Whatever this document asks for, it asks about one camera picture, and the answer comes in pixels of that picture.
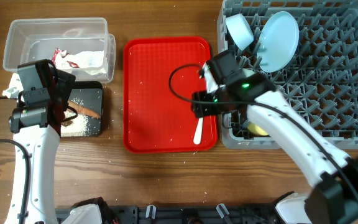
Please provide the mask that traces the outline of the brown carrot piece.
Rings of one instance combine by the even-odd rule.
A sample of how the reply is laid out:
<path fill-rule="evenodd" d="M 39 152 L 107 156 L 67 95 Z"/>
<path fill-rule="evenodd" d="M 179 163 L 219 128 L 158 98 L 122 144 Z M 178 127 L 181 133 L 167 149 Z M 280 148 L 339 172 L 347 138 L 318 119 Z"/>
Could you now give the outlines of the brown carrot piece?
<path fill-rule="evenodd" d="M 77 111 L 78 114 L 83 114 L 83 115 L 87 115 L 87 116 L 90 116 L 92 118 L 95 118 L 95 119 L 101 119 L 101 115 L 98 114 L 97 112 L 93 111 L 93 110 L 90 110 L 88 108 L 85 108 L 84 106 L 81 106 L 73 101 L 69 101 L 68 102 L 68 105 L 75 109 Z"/>

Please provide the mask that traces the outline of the white paper napkin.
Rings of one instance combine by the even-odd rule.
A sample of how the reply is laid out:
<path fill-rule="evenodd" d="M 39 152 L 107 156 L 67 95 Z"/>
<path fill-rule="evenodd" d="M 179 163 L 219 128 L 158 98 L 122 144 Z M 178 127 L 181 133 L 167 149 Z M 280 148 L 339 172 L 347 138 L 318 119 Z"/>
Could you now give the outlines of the white paper napkin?
<path fill-rule="evenodd" d="M 75 62 L 79 65 L 78 69 L 85 70 L 89 75 L 98 75 L 100 73 L 106 74 L 107 70 L 102 66 L 104 60 L 106 59 L 103 51 L 82 51 L 78 54 L 72 54 L 76 57 Z"/>

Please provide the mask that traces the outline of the brown food scrap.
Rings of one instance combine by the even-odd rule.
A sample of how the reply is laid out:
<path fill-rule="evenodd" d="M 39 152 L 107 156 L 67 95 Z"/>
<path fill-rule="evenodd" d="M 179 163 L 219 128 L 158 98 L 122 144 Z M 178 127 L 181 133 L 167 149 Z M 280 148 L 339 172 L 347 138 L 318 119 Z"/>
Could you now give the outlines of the brown food scrap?
<path fill-rule="evenodd" d="M 64 122 L 62 123 L 62 126 L 67 127 L 67 126 L 71 125 L 72 123 L 73 123 L 72 120 L 64 121 Z"/>

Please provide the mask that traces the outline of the pile of rice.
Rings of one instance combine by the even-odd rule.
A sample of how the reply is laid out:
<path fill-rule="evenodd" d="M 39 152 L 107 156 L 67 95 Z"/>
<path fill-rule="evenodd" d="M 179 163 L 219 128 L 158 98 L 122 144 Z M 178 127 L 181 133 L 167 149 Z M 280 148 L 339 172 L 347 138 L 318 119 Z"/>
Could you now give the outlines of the pile of rice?
<path fill-rule="evenodd" d="M 61 126 L 61 137 L 83 137 L 90 136 L 90 122 L 92 119 L 83 114 L 71 119 L 73 123 L 67 127 Z"/>

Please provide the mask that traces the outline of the yellow plastic cup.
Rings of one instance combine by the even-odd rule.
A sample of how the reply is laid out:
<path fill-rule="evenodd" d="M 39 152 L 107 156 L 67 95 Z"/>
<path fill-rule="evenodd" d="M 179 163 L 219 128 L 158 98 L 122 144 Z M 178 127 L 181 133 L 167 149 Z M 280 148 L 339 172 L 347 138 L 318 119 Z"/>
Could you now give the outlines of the yellow plastic cup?
<path fill-rule="evenodd" d="M 250 123 L 247 127 L 248 131 L 254 135 L 257 136 L 268 136 L 268 132 L 266 132 L 265 130 L 263 130 L 260 126 L 254 124 L 254 123 Z"/>

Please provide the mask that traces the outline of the white plastic spoon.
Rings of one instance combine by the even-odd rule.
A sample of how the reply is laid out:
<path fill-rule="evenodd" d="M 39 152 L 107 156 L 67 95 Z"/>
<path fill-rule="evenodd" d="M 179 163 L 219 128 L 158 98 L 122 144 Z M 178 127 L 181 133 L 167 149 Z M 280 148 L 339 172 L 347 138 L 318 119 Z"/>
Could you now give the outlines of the white plastic spoon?
<path fill-rule="evenodd" d="M 195 134 L 193 136 L 193 143 L 199 145 L 201 143 L 202 133 L 203 133 L 203 120 L 204 118 L 199 118 L 196 126 Z"/>

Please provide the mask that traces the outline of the light blue bowl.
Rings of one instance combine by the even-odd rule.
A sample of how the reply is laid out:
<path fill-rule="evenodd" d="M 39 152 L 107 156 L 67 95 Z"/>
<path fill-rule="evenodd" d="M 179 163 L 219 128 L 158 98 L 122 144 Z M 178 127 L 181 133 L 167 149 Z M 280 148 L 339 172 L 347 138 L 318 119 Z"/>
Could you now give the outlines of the light blue bowl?
<path fill-rule="evenodd" d="M 226 27 L 237 47 L 245 50 L 254 41 L 254 34 L 242 14 L 226 18 Z"/>

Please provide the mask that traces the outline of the light blue plate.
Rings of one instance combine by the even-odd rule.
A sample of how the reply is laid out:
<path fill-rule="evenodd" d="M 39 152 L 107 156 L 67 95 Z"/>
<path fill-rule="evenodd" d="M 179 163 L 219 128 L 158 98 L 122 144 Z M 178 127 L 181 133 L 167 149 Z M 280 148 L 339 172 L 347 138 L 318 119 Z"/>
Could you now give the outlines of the light blue plate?
<path fill-rule="evenodd" d="M 286 67 L 293 58 L 299 42 L 299 27 L 288 12 L 275 13 L 264 25 L 259 37 L 257 58 L 264 72 L 276 72 Z"/>

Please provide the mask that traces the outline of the mint green bowl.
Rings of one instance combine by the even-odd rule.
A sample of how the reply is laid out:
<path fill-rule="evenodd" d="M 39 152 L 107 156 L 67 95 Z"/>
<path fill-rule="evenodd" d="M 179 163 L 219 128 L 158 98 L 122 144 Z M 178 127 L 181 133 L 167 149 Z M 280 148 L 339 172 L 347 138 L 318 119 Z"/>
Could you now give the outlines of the mint green bowl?
<path fill-rule="evenodd" d="M 245 69 L 245 68 L 243 68 L 242 70 L 243 70 L 244 75 L 245 75 L 246 77 L 250 77 L 250 76 L 252 76 L 253 74 L 255 74 L 255 72 L 254 72 L 253 70 L 249 70 L 249 69 Z"/>

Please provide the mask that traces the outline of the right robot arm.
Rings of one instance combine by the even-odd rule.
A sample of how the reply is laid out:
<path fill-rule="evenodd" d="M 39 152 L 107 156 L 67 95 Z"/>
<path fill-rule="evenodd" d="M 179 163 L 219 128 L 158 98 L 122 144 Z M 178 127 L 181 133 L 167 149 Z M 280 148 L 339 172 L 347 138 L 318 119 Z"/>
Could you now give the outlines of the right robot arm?
<path fill-rule="evenodd" d="M 230 51 L 201 68 L 206 90 L 193 94 L 196 117 L 245 110 L 293 159 L 311 191 L 290 193 L 275 206 L 284 223 L 352 223 L 358 219 L 358 157 L 338 149 L 312 128 L 263 74 L 247 75 Z"/>

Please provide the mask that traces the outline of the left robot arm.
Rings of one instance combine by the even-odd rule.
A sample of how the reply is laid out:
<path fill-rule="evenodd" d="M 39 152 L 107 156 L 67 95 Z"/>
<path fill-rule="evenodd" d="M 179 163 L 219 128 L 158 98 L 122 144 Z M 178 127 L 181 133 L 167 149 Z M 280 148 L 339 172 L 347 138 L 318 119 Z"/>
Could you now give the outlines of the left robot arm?
<path fill-rule="evenodd" d="M 102 84 L 78 82 L 47 59 L 19 65 L 17 72 L 23 91 L 9 118 L 16 160 L 6 223 L 56 223 L 54 166 L 64 112 L 72 90 L 94 96 Z"/>

